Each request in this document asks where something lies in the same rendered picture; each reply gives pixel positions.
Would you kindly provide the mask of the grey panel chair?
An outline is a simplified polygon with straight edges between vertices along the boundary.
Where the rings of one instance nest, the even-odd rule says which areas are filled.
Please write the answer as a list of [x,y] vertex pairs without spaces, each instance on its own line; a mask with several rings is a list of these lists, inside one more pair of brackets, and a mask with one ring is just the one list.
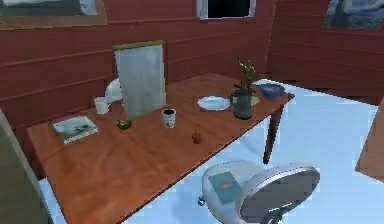
[[125,117],[132,120],[166,104],[163,41],[112,47]]

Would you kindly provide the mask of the white swivel chair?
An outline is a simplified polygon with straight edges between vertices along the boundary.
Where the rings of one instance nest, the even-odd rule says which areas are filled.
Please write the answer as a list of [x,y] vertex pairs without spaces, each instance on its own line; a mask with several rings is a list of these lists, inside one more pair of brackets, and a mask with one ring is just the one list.
[[[234,201],[222,204],[208,177],[227,171],[241,191]],[[198,204],[222,224],[281,224],[282,216],[310,197],[319,182],[320,172],[310,163],[265,169],[252,161],[230,161],[204,172]]]

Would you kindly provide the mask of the white plate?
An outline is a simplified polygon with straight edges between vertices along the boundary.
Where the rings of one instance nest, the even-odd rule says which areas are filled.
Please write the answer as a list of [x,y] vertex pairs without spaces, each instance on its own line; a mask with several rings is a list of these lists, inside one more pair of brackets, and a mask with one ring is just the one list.
[[207,96],[200,98],[198,105],[208,111],[222,111],[230,106],[230,101],[224,97]]

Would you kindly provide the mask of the white mug with print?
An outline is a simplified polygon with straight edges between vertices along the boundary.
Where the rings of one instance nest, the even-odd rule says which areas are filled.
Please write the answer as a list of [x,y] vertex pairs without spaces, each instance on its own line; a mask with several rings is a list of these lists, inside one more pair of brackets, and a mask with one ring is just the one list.
[[173,128],[176,122],[176,110],[164,109],[162,111],[162,120],[166,128]]

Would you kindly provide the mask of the dark grey jug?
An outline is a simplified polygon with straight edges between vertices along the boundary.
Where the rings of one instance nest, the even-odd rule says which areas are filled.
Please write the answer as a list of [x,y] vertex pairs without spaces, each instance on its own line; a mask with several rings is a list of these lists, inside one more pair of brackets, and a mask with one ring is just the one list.
[[252,117],[252,94],[249,88],[240,88],[230,95],[230,102],[233,105],[233,115],[241,120],[248,120]]

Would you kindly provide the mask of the brown wooden table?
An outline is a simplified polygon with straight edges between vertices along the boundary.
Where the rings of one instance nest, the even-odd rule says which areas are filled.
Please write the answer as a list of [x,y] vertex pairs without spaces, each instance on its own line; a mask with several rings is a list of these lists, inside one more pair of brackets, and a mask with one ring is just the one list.
[[[51,122],[28,128],[46,177],[67,224],[121,224],[123,220],[170,188],[199,165],[265,118],[271,118],[268,141],[277,132],[291,95],[261,99],[249,120],[231,110],[204,111],[204,96],[229,96],[235,79],[204,74],[167,86],[167,105],[176,110],[176,123],[166,128],[159,111],[136,118],[128,130],[115,123],[123,117],[114,105],[108,115],[84,111],[98,132],[70,144],[56,135]],[[195,130],[202,136],[194,144]]]

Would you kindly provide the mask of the teal book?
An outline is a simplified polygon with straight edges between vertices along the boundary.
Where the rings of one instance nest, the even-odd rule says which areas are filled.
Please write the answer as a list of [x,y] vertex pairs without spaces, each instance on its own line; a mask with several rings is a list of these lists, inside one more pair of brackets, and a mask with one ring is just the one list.
[[208,180],[222,204],[234,201],[241,191],[241,186],[229,171],[209,176]]

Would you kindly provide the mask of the blue bowl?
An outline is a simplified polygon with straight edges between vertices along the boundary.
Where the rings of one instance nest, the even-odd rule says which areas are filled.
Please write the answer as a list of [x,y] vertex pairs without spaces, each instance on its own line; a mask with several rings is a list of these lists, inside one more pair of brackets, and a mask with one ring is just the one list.
[[265,83],[259,86],[262,95],[266,99],[277,99],[285,93],[285,88],[274,83]]

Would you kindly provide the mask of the white cup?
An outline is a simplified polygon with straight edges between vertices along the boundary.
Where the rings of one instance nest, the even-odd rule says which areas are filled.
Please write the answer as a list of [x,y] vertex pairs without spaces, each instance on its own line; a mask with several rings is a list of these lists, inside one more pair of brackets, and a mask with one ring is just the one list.
[[105,97],[96,97],[94,105],[98,114],[106,114],[109,111],[108,102]]

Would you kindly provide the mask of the white framed window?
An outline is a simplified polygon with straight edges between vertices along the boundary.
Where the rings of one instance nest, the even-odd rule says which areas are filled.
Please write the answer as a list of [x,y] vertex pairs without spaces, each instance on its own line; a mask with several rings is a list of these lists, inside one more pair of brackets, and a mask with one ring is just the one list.
[[200,20],[253,17],[256,0],[196,0]]

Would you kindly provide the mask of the pale landscape book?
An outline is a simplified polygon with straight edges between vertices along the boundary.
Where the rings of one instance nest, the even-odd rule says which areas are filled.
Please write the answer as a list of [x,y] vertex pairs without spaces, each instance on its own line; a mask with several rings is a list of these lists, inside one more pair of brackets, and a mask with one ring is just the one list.
[[98,127],[86,116],[76,116],[52,125],[64,144],[72,143],[98,132]]

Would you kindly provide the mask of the brown wooden furniture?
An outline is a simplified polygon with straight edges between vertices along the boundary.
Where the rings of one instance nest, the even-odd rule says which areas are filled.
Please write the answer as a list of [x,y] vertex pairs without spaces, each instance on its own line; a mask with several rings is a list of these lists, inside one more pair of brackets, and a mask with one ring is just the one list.
[[384,97],[375,114],[355,170],[384,183]]

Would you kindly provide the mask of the grey green furniture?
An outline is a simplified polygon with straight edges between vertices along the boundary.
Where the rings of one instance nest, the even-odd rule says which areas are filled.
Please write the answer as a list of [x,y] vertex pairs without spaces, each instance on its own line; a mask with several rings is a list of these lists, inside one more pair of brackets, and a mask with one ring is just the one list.
[[0,224],[53,224],[38,180],[1,109]]

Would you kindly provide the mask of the brown framed wall picture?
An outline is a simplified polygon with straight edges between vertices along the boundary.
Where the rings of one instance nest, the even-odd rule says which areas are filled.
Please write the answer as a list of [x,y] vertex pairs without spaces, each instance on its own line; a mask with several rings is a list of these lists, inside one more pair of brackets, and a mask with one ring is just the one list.
[[107,25],[103,0],[0,0],[0,30]]

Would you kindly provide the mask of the blue swirl wall picture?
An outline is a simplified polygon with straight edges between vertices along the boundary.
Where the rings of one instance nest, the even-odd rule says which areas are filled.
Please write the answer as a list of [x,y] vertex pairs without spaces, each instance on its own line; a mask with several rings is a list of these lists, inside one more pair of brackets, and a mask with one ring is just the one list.
[[327,28],[376,30],[384,20],[384,0],[330,0]]

